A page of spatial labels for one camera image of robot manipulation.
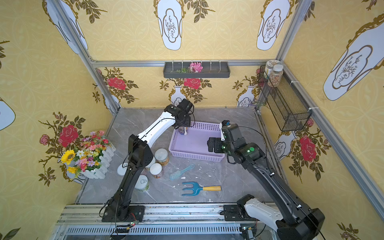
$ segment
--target purple plastic basket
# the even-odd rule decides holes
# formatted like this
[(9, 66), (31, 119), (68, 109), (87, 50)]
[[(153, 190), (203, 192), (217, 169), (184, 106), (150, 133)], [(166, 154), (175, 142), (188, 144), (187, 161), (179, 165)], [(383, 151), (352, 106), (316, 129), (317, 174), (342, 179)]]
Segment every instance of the purple plastic basket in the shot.
[(195, 122), (193, 127), (187, 129), (187, 135), (182, 135), (175, 129), (170, 140), (169, 151), (174, 157), (220, 162), (225, 154), (208, 152), (207, 146), (210, 137), (220, 137), (220, 131), (218, 123), (210, 122)]

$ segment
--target spice jar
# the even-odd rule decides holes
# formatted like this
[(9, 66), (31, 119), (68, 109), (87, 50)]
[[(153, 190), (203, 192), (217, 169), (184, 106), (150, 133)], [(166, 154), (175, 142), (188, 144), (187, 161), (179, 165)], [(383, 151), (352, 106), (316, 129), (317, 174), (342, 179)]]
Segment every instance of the spice jar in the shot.
[(139, 192), (146, 192), (149, 189), (148, 178), (145, 175), (140, 175), (136, 182), (135, 189)]
[(282, 76), (283, 76), (283, 65), (281, 64), (274, 65), (273, 71), (269, 75), (268, 86), (270, 87), (279, 86)]
[(155, 152), (155, 158), (158, 163), (160, 163), (162, 166), (165, 166), (169, 162), (169, 157), (168, 157), (168, 151), (165, 150), (164, 148), (160, 148)]
[(155, 178), (161, 178), (163, 176), (163, 168), (161, 167), (160, 163), (154, 163), (150, 168), (150, 173)]
[(281, 62), (279, 60), (269, 60), (266, 64), (265, 64), (265, 68), (264, 68), (264, 78), (268, 79), (269, 75), (271, 74), (271, 72), (273, 71), (273, 66), (276, 65), (276, 64), (281, 64)]
[(155, 162), (156, 162), (156, 158), (153, 157), (151, 163), (148, 164), (148, 165), (145, 167), (145, 170), (149, 171), (149, 169), (151, 168), (151, 166), (152, 166)]

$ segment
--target black wire basket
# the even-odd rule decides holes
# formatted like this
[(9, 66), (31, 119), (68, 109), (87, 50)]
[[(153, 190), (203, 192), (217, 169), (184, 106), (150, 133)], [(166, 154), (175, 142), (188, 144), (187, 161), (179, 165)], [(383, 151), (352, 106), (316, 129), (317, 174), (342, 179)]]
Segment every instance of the black wire basket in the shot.
[(265, 66), (260, 67), (258, 85), (275, 117), (282, 132), (302, 130), (310, 116), (308, 104), (299, 91), (291, 85), (286, 74), (283, 74), (280, 83), (273, 86), (264, 77)]

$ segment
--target marble floor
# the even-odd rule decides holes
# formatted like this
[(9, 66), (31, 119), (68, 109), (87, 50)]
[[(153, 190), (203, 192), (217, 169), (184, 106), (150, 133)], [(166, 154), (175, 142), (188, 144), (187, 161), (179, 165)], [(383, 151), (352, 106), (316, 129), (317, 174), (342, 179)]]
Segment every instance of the marble floor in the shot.
[[(128, 137), (139, 134), (150, 126), (163, 112), (162, 109), (120, 109), (113, 123), (108, 139), (115, 145), (113, 156), (105, 179), (89, 179), (80, 197), (80, 204), (103, 204), (118, 189), (123, 176), (117, 174), (117, 167), (127, 155)], [(229, 120), (239, 126), (259, 130), (252, 108), (196, 108), (196, 121), (220, 123)], [(173, 128), (168, 128), (152, 146), (154, 153), (159, 148), (168, 150)], [(262, 136), (257, 132), (242, 128), (243, 136), (248, 142), (255, 142), (265, 148)], [(185, 179), (171, 181), (169, 174), (187, 167), (191, 163), (195, 168), (184, 173)], [(236, 202), (246, 194), (255, 196), (260, 201), (272, 202), (272, 199), (259, 182), (241, 165), (229, 164), (226, 158), (221, 162), (210, 162), (170, 156), (164, 175), (155, 179), (149, 172), (143, 171), (149, 180), (149, 191), (133, 191), (132, 203), (166, 203), (166, 202)], [(181, 196), (184, 188), (182, 182), (196, 181), (202, 186), (220, 185), (221, 191), (201, 191), (197, 196)]]

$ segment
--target jar lid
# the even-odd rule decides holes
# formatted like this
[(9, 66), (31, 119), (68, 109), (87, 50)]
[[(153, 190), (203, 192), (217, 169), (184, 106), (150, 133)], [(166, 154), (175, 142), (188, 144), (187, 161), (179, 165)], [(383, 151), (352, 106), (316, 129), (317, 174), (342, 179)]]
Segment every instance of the jar lid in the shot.
[(266, 63), (266, 66), (269, 67), (269, 68), (273, 68), (274, 65), (276, 64), (281, 64), (281, 61), (279, 60), (269, 60), (267, 63)]
[(168, 157), (168, 151), (164, 148), (160, 148), (155, 152), (155, 158), (159, 161), (164, 161)]
[(154, 163), (151, 168), (149, 169), (150, 173), (153, 175), (158, 175), (161, 172), (161, 165), (160, 163)]
[(275, 72), (281, 72), (281, 71), (283, 70), (283, 65), (281, 65), (281, 64), (276, 64), (276, 65), (273, 66), (273, 70), (274, 70)]
[(140, 175), (139, 179), (136, 182), (135, 188), (136, 189), (143, 189), (147, 186), (148, 178), (145, 175)]
[(146, 167), (146, 168), (150, 168), (155, 162), (156, 162), (156, 158), (153, 157), (153, 158), (152, 158), (152, 161), (151, 161), (147, 166), (145, 166), (145, 167)]

